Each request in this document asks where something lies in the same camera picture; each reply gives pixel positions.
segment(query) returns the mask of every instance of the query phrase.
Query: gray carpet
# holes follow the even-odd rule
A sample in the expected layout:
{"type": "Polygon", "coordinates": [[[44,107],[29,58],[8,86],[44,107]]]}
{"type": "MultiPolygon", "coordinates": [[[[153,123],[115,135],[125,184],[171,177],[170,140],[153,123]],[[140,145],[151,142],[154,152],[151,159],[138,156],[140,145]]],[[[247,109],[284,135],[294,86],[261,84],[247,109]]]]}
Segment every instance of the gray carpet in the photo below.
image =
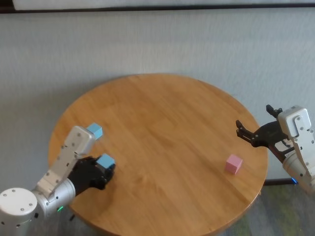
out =
{"type": "MultiPolygon", "coordinates": [[[[101,236],[78,218],[69,221],[64,209],[45,222],[32,226],[30,236],[101,236]]],[[[247,214],[218,236],[313,236],[315,195],[299,186],[266,186],[247,214]]]]}

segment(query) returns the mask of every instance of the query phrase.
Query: pink cube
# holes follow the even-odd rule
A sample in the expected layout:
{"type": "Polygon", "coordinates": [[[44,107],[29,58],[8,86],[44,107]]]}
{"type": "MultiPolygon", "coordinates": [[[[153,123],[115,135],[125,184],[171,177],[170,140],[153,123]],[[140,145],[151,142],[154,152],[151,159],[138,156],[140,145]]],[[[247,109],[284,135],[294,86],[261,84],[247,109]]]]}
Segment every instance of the pink cube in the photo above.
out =
{"type": "Polygon", "coordinates": [[[225,170],[231,172],[232,174],[236,174],[242,165],[243,160],[239,158],[237,155],[230,155],[225,164],[225,170]]]}

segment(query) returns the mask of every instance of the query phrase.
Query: table top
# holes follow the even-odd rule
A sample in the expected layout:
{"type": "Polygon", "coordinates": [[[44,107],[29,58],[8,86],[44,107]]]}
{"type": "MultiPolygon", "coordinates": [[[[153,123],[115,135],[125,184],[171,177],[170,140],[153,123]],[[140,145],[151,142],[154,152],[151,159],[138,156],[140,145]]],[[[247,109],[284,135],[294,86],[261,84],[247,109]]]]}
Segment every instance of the table top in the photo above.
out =
{"type": "Polygon", "coordinates": [[[120,236],[203,236],[240,218],[260,192],[267,149],[236,136],[235,120],[258,128],[222,90],[185,76],[134,75],[87,92],[60,117],[51,165],[74,125],[103,127],[90,153],[107,153],[116,171],[106,189],[88,189],[70,206],[89,225],[120,236]],[[236,175],[230,154],[243,159],[236,175]]]}

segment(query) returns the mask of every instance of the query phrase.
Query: light blue block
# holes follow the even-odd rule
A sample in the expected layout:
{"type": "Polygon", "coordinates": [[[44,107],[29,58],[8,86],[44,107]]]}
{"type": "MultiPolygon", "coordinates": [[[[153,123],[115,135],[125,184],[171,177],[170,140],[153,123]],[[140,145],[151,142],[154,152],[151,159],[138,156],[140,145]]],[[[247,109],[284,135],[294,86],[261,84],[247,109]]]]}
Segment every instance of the light blue block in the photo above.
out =
{"type": "Polygon", "coordinates": [[[113,158],[111,158],[109,155],[107,154],[103,154],[97,161],[97,164],[101,165],[104,168],[109,168],[111,165],[115,164],[115,160],[113,158]]]}
{"type": "Polygon", "coordinates": [[[100,127],[98,124],[96,123],[93,123],[91,124],[87,130],[89,130],[91,133],[94,134],[95,136],[95,139],[99,139],[100,137],[102,137],[103,135],[103,130],[102,130],[102,127],[100,127]]]}

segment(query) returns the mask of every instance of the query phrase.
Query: wall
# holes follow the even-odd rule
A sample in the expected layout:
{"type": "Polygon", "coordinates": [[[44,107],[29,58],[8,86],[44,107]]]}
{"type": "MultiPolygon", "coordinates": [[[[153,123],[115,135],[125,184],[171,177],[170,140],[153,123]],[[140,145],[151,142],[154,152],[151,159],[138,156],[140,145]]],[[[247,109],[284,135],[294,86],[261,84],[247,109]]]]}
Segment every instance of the wall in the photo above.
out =
{"type": "MultiPolygon", "coordinates": [[[[306,106],[314,121],[314,22],[312,8],[0,15],[0,190],[34,187],[66,107],[124,75],[207,81],[260,124],[268,103],[306,106]]],[[[286,177],[269,159],[268,178],[286,177]]]]}

